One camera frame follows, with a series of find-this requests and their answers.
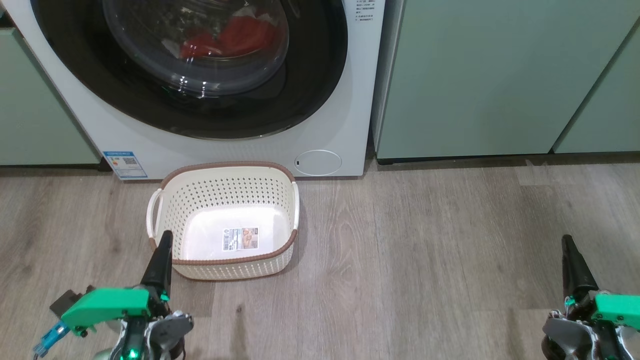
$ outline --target front-loading washing machine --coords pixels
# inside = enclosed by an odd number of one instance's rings
[[[1,1],[121,179],[363,172],[384,0]]]

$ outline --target wooden floor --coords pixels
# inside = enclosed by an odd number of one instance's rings
[[[542,359],[564,233],[601,287],[640,293],[640,164],[368,167],[299,182],[300,238],[282,274],[174,276],[172,307],[195,317],[189,360]],[[139,281],[156,188],[0,170],[2,358],[31,360],[65,290]],[[115,340],[100,326],[47,359],[91,359]]]

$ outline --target brown basket rim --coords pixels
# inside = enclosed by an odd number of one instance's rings
[[[169,183],[169,181],[171,181],[174,177],[183,174],[185,172],[189,172],[189,171],[195,171],[195,170],[204,170],[207,168],[222,168],[222,167],[270,167],[270,168],[276,168],[280,171],[282,171],[288,178],[289,180],[291,180],[292,183],[296,182],[296,178],[293,177],[293,174],[291,173],[291,171],[289,171],[288,168],[277,164],[277,163],[270,163],[268,161],[227,161],[224,163],[206,163],[206,164],[198,164],[198,165],[189,165],[186,167],[181,167],[177,170],[174,170],[173,172],[171,172],[169,175],[166,176],[166,178],[164,180],[162,180],[162,183],[160,183],[160,189],[164,190],[164,187]]]
[[[278,250],[270,252],[269,254],[256,255],[256,256],[247,256],[246,258],[235,258],[235,259],[222,259],[222,260],[182,260],[182,259],[172,259],[173,265],[195,265],[195,266],[212,266],[212,265],[234,265],[241,263],[250,263],[252,261],[262,261],[271,258],[275,258],[276,256],[281,255],[283,252],[287,251],[291,245],[296,241],[296,237],[298,237],[298,230],[294,229],[291,231],[291,236],[287,240],[287,242],[282,245]],[[151,249],[155,251],[157,249],[156,239],[149,238],[149,243],[151,243]]]

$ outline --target white plastic basket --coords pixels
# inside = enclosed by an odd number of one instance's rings
[[[155,250],[162,233],[173,232],[173,268],[184,277],[248,279],[287,266],[299,217],[298,185],[281,165],[193,165],[169,174],[151,196],[147,233]]]

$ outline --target cabinet door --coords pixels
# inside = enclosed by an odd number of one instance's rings
[[[0,165],[98,162],[19,32],[0,29]]]
[[[627,40],[556,152],[640,151],[640,31]]]
[[[378,158],[532,154],[640,15],[636,0],[406,0]]]

